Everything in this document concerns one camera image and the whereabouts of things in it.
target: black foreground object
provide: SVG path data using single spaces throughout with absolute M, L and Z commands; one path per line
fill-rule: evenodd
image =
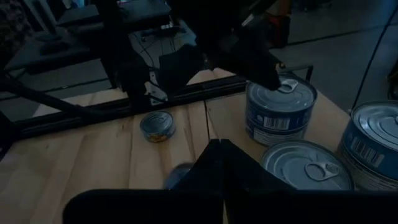
M 397 194 L 294 190 L 229 140 L 211 140 L 172 190 L 90 190 L 63 223 L 394 223 Z

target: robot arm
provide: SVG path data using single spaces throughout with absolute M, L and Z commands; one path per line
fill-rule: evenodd
M 212 68 L 244 76 L 270 90 L 280 87 L 268 58 L 264 11 L 276 0 L 167 0 L 175 17 L 195 33 Z

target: small can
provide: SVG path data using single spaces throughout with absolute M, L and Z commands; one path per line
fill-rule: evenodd
M 149 113 L 140 123 L 144 137 L 150 142 L 168 140 L 175 132 L 173 116 L 165 111 Z
M 343 149 L 360 164 L 398 180 L 398 102 L 374 101 L 357 106 L 342 141 Z
M 358 190 L 398 190 L 398 180 L 389 179 L 364 166 L 340 142 L 341 159 L 353 176 Z
M 317 100 L 316 89 L 295 75 L 281 74 L 280 82 L 276 91 L 246 88 L 246 132 L 265 146 L 302 139 Z
M 329 150 L 303 140 L 271 147 L 262 167 L 298 190 L 354 190 L 347 167 Z

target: wire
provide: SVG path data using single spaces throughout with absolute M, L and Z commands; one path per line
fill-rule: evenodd
M 149 52 L 147 51 L 147 49 L 142 45 L 141 40 L 138 38 L 137 34 L 133 33 L 133 35 L 136 37 L 138 44 L 142 47 L 142 49 L 144 50 L 144 52 L 149 56 L 150 61 L 152 62 L 152 67 L 155 67 L 155 62 L 154 59 L 150 56 Z
M 385 26 L 384 26 L 384 28 L 383 28 L 383 31 L 382 31 L 381 34 L 380 34 L 379 39 L 377 40 L 377 44 L 376 44 L 376 46 L 374 47 L 372 56 L 371 56 L 371 58 L 369 59 L 368 65 L 366 66 L 365 73 L 364 73 L 364 75 L 363 75 L 363 77 L 362 77 L 361 84 L 360 84 L 360 86 L 359 86 L 358 93 L 356 94 L 356 97 L 355 97 L 355 100 L 354 100 L 354 103 L 353 103 L 353 107 L 351 108 L 351 110 L 353 110 L 353 109 L 355 108 L 355 106 L 356 106 L 356 104 L 357 104 L 357 102 L 358 102 L 358 99 L 359 99 L 359 96 L 360 96 L 360 94 L 361 94 L 363 85 L 364 85 L 364 83 L 365 83 L 365 79 L 366 79 L 366 77 L 368 76 L 369 69 L 371 68 L 371 65 L 372 65 L 374 56 L 376 55 L 377 49 L 379 48 L 379 45 L 380 45 L 380 43 L 381 43 L 381 40 L 382 40 L 382 38 L 384 37 L 384 34 L 386 33 L 387 28 L 390 26 L 390 23 L 391 23 L 392 19 L 394 18 L 394 16 L 395 16 L 395 14 L 396 14 L 397 11 L 398 11 L 398 5 L 396 5 L 395 9 L 394 9 L 393 12 L 391 13 L 390 18 L 388 18 L 388 21 L 387 21 L 387 23 L 385 24 Z

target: can label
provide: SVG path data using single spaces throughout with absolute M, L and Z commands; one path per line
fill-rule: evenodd
M 348 152 L 347 147 L 341 141 L 339 148 L 341 150 L 341 158 L 347 165 L 348 169 L 354 178 L 356 186 L 363 190 L 397 190 L 398 182 L 395 180 L 381 178 L 374 171 L 365 168 L 363 164 L 353 158 L 351 153 Z
M 303 138 L 303 130 L 293 134 L 284 134 L 284 135 L 266 133 L 257 128 L 254 128 L 253 132 L 253 139 L 267 146 L 278 144 L 284 141 L 302 139 L 302 138 Z
M 250 119 L 246 118 L 246 132 L 257 142 L 271 146 L 288 140 L 303 139 L 307 126 L 294 131 L 271 131 L 258 128 Z
M 343 135 L 346 149 L 362 164 L 388 178 L 398 180 L 398 152 L 370 139 L 351 120 Z
M 293 131 L 305 126 L 311 117 L 312 107 L 302 111 L 278 113 L 275 111 L 259 110 L 248 103 L 246 116 L 257 127 L 275 131 Z

